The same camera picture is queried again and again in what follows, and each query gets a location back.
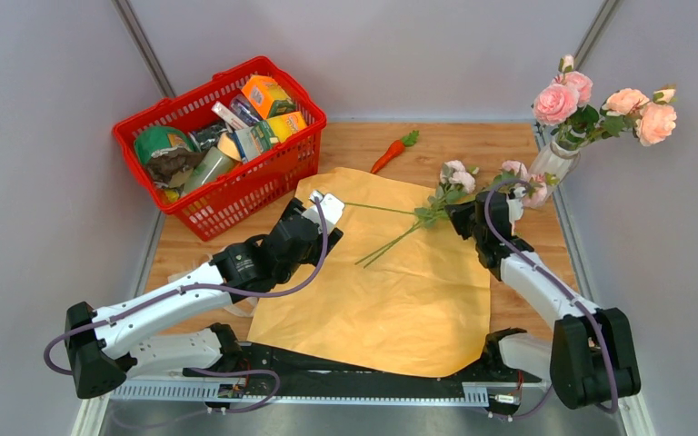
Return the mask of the pale pink rose stem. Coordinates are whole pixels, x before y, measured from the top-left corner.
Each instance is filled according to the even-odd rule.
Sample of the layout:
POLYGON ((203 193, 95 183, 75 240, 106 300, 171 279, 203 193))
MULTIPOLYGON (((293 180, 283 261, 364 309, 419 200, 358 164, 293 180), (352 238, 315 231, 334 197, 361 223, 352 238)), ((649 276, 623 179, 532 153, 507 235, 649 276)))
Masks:
MULTIPOLYGON (((477 187, 477 175, 479 173, 479 167, 466 166, 463 162, 458 160, 443 163, 439 173, 439 182, 435 188, 434 195, 430 195, 427 198, 426 206, 417 208, 436 208, 444 211, 446 215, 446 205, 457 204, 460 200, 463 200, 470 194, 474 193, 477 187)), ((409 229, 373 252, 368 253, 354 264, 361 264, 364 268, 366 268, 377 261, 382 255, 390 251, 406 236, 420 229, 430 229, 440 221, 437 221, 431 227, 426 228, 423 226, 423 223, 417 220, 414 216, 414 222, 409 229)))

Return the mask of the cream ribbon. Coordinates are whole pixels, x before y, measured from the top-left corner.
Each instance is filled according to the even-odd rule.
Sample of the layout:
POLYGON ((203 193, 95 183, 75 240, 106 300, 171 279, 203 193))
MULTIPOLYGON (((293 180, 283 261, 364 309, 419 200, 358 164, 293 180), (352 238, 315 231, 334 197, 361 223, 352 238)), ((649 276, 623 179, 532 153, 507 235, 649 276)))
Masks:
POLYGON ((251 318, 258 304, 257 297, 208 288, 208 284, 225 285, 219 269, 210 263, 201 263, 192 271, 173 273, 168 276, 167 281, 170 289, 181 289, 169 302, 180 301, 181 307, 191 303, 194 315, 223 309, 237 317, 251 318))

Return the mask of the orange wrapping paper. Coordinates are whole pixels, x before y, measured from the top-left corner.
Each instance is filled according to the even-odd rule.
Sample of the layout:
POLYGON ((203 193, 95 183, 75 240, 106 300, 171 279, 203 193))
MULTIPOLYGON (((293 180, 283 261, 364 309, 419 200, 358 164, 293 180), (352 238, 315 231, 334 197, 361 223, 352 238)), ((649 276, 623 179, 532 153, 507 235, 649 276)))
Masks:
MULTIPOLYGON (((405 211, 434 194, 348 168, 303 179, 295 195, 306 200, 313 190, 405 211)), ((354 264, 413 222, 413 215, 345 206, 344 235, 316 278, 301 291, 262 299, 248 340, 422 377, 449 376, 476 361, 490 330, 490 275, 449 223, 415 231, 366 268, 354 264)))

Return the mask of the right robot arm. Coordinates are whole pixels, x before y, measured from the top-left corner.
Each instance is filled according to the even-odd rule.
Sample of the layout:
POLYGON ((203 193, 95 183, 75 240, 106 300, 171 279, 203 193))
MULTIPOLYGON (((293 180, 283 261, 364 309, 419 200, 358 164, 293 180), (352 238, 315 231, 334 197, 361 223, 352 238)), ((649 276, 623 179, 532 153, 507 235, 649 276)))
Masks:
POLYGON ((474 241, 481 265, 522 296, 553 332, 548 342, 522 329, 488 334, 481 359, 489 377, 501 381, 515 371, 531 374, 549 382, 571 410, 594 405, 615 411, 621 398, 640 392, 641 374, 626 314, 576 293, 514 234, 522 213, 517 195, 482 192, 444 210, 456 233, 474 241))

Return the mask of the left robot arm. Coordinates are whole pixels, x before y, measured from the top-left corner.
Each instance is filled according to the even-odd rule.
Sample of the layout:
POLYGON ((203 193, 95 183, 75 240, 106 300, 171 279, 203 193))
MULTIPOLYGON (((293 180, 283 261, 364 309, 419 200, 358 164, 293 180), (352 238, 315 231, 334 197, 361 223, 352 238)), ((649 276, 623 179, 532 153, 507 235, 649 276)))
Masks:
POLYGON ((345 208, 330 193, 314 191, 310 200, 310 207, 291 200, 269 233, 226 246, 154 291, 100 308, 87 302, 71 306, 64 333, 45 348, 46 366, 70 376, 83 400, 162 372, 246 377, 231 327, 216 323, 193 333, 164 331, 248 297, 284 297, 310 284, 344 235, 337 224, 345 208))

